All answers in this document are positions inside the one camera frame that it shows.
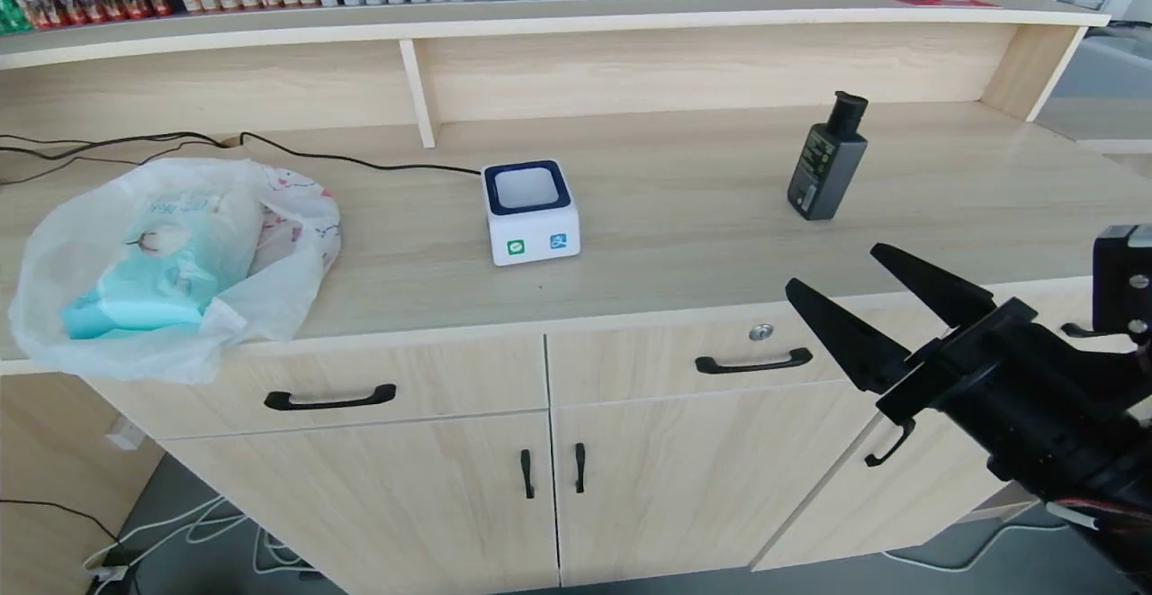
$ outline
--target black cable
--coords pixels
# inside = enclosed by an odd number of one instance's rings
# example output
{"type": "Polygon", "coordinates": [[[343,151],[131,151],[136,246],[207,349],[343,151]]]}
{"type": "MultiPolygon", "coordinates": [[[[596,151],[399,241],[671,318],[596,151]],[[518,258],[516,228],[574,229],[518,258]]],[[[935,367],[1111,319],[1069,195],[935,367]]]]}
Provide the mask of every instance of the black cable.
{"type": "MultiPolygon", "coordinates": [[[[67,505],[61,505],[60,503],[53,503],[52,500],[24,500],[22,498],[0,498],[0,503],[12,503],[14,505],[37,505],[37,506],[40,506],[40,507],[54,507],[56,510],[61,510],[61,511],[68,512],[69,514],[74,514],[74,515],[77,515],[77,517],[81,517],[81,518],[85,518],[85,519],[92,521],[93,524],[96,524],[104,534],[108,535],[108,538],[112,538],[112,541],[116,542],[116,547],[119,547],[121,550],[123,550],[123,551],[127,552],[127,549],[124,548],[124,543],[122,541],[120,541],[120,537],[116,536],[115,534],[113,534],[112,530],[107,528],[107,526],[105,526],[104,524],[101,524],[100,519],[93,517],[92,514],[90,514],[88,512],[81,512],[79,510],[73,510],[71,507],[69,507],[67,505]]],[[[139,582],[136,581],[136,573],[132,572],[131,568],[129,568],[129,574],[131,575],[131,579],[132,579],[132,587],[136,588],[136,595],[144,595],[144,592],[141,590],[139,582]]]]}

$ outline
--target plastic bag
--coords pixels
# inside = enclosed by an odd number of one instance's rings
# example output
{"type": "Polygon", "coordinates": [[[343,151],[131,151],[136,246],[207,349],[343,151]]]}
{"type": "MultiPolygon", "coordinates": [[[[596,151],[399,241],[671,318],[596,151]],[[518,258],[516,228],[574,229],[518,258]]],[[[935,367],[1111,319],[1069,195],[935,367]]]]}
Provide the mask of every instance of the plastic bag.
{"type": "Polygon", "coordinates": [[[211,382],[225,346],[291,340],[340,251],[340,211],[318,183],[251,160],[160,159],[55,208],[24,247],[8,310],[12,336],[36,364],[79,376],[211,382]],[[123,240],[157,194],[248,188],[264,224],[248,277],[212,299],[198,325],[74,340],[61,310],[122,259],[123,240]]]}

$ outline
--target black handle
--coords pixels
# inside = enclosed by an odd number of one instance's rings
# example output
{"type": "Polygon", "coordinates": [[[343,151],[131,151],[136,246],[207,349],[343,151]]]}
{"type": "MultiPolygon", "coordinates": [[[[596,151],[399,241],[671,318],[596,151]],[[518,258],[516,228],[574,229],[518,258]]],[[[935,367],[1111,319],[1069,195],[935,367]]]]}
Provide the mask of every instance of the black handle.
{"type": "Polygon", "coordinates": [[[892,458],[892,454],[895,453],[897,449],[903,446],[905,442],[908,442],[908,438],[912,435],[912,430],[915,429],[916,420],[908,420],[903,424],[900,424],[900,439],[896,440],[896,444],[893,444],[892,449],[879,458],[876,457],[876,453],[869,453],[867,457],[864,458],[864,464],[869,467],[880,467],[880,465],[887,462],[888,458],[892,458]]]}
{"type": "Polygon", "coordinates": [[[812,360],[812,353],[806,347],[797,347],[788,351],[787,361],[774,363],[758,363],[756,366],[721,366],[711,356],[696,357],[696,371],[703,375],[732,375],[734,372],[758,372],[760,370],[782,370],[785,368],[799,368],[812,360]]]}
{"type": "Polygon", "coordinates": [[[536,490],[532,489],[532,453],[526,449],[520,452],[520,470],[524,472],[524,496],[531,500],[536,498],[536,490]]]}
{"type": "Polygon", "coordinates": [[[584,443],[576,443],[576,494],[584,494],[584,443]]]}
{"type": "Polygon", "coordinates": [[[1064,323],[1060,325],[1060,331],[1064,333],[1066,337],[1070,339],[1094,339],[1097,337],[1109,336],[1108,332],[1096,332],[1092,330],[1085,330],[1076,323],[1064,323]]]}
{"type": "Polygon", "coordinates": [[[372,394],[363,399],[347,401],[317,401],[312,404],[294,404],[290,392],[273,391],[264,398],[264,406],[273,411],[321,411],[324,408],[350,408],[353,406],[376,406],[396,398],[396,384],[380,384],[372,394]]]}

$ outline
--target cabinet door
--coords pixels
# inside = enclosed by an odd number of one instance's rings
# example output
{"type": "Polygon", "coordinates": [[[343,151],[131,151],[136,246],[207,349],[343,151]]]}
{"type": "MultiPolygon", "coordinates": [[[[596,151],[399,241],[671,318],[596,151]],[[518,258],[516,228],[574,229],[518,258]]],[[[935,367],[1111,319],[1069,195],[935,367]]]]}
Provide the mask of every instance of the cabinet door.
{"type": "Polygon", "coordinates": [[[749,565],[872,413],[848,382],[554,411],[561,582],[749,565]]]}
{"type": "Polygon", "coordinates": [[[558,583],[544,413],[166,446],[350,595],[558,583]],[[531,498],[522,450],[531,460],[531,498]]]}

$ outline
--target dark bottle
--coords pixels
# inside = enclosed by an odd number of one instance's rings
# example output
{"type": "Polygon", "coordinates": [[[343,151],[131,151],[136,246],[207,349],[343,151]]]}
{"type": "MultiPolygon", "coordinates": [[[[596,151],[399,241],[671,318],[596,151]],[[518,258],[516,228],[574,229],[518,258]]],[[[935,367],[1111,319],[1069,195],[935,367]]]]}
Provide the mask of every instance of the dark bottle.
{"type": "Polygon", "coordinates": [[[865,108],[867,99],[836,91],[828,122],[809,130],[788,184],[788,202],[804,219],[824,220],[836,214],[867,148],[867,141],[856,130],[865,108]]]}

